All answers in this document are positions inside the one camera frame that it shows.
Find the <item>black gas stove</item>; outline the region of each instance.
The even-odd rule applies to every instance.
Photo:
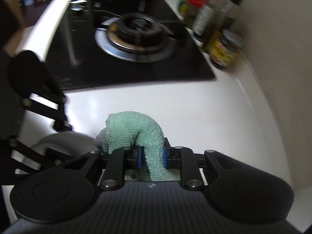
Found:
[[[73,0],[46,57],[62,90],[215,76],[164,0]]]

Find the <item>wooden floor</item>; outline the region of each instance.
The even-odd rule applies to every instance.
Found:
[[[25,27],[33,26],[38,21],[39,17],[49,5],[50,1],[44,3],[33,3],[29,6],[21,8],[21,12],[24,18]]]

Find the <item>screw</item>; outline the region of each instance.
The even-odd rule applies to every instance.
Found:
[[[149,184],[148,187],[149,187],[149,188],[155,188],[155,187],[157,187],[157,185],[154,184],[154,183],[152,183],[152,184]]]
[[[21,102],[23,106],[26,106],[26,107],[30,107],[32,105],[32,102],[29,98],[23,98]]]
[[[115,187],[117,185],[117,181],[114,179],[106,179],[106,180],[102,181],[101,185],[106,187],[106,188],[112,188],[112,187]]]
[[[191,188],[197,188],[202,185],[202,181],[200,181],[199,179],[190,179],[186,182],[186,184]]]
[[[16,147],[16,146],[18,145],[18,142],[17,142],[15,139],[11,138],[11,139],[9,140],[9,145],[10,145],[11,147]]]

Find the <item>glass bottle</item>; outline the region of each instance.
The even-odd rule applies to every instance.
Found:
[[[196,16],[201,7],[206,3],[206,0],[187,0],[187,8],[185,11],[183,22],[185,27],[192,28]]]
[[[201,40],[209,22],[213,21],[213,18],[216,17],[216,14],[224,6],[226,1],[227,0],[209,0],[209,2],[201,8],[193,24],[194,37]]]
[[[210,61],[218,69],[225,69],[231,65],[244,42],[238,32],[223,29],[209,48]]]
[[[218,38],[223,29],[230,28],[231,24],[238,17],[240,11],[240,3],[242,0],[229,0],[222,8],[217,19],[208,25],[204,33],[204,42],[202,50],[208,52],[212,43]]]

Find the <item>label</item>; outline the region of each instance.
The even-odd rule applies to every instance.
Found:
[[[211,59],[223,67],[230,66],[231,62],[237,55],[237,53],[227,49],[219,39],[214,42],[209,54]]]
[[[187,8],[187,4],[186,3],[183,3],[180,8],[179,8],[179,13],[181,14],[181,16],[184,16],[185,15],[185,11],[186,11],[186,8]]]
[[[193,24],[193,31],[201,36],[204,31],[205,28],[211,18],[211,16],[213,15],[213,9],[210,8],[207,5],[204,5],[201,10],[199,11],[198,16],[195,19],[195,22]]]
[[[241,37],[235,34],[234,32],[231,32],[229,29],[223,30],[223,36],[235,46],[242,47],[244,44]]]
[[[207,49],[209,50],[211,48],[211,46],[213,45],[213,43],[221,36],[221,32],[219,32],[218,30],[215,31],[213,33],[213,36],[211,37],[211,39],[209,40],[208,42],[208,45],[207,45]]]

